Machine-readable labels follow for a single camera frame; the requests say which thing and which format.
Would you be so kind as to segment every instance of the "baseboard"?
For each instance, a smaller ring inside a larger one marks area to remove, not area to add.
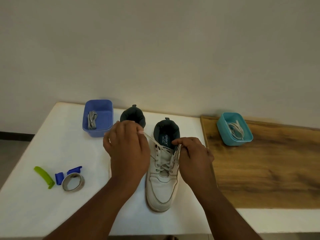
[[[13,133],[0,131],[0,140],[8,141],[31,141],[34,134]]]

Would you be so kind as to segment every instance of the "roll of tape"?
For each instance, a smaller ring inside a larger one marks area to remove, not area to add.
[[[73,179],[73,178],[80,178],[79,184],[77,187],[75,187],[73,189],[69,189],[68,184],[70,183],[71,179]],[[76,192],[78,190],[81,190],[84,185],[85,185],[85,178],[80,173],[77,173],[77,172],[70,173],[62,181],[62,189],[65,191],[68,191],[68,192]]]

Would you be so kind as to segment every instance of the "green plastic clip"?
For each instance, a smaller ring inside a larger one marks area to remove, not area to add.
[[[36,171],[46,181],[47,185],[49,185],[48,189],[51,189],[54,186],[55,184],[54,180],[50,177],[50,175],[45,170],[43,170],[38,166],[35,166],[34,171]]]

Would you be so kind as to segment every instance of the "light blue plastic container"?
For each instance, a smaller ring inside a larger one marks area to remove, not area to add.
[[[238,140],[234,138],[229,130],[229,126],[227,125],[227,123],[235,123],[236,120],[239,122],[239,125],[242,127],[244,131],[243,140]],[[247,123],[239,113],[222,113],[221,117],[217,122],[217,126],[224,144],[228,146],[240,146],[246,142],[252,141],[254,138]]]
[[[96,129],[88,129],[88,114],[90,111],[97,113]],[[107,99],[89,100],[85,103],[82,129],[91,137],[103,137],[104,133],[109,131],[113,125],[113,104]]]

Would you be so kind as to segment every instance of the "wooden board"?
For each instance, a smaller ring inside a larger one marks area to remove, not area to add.
[[[217,117],[200,118],[218,186],[236,208],[320,208],[320,130],[246,121],[253,141],[223,143]]]

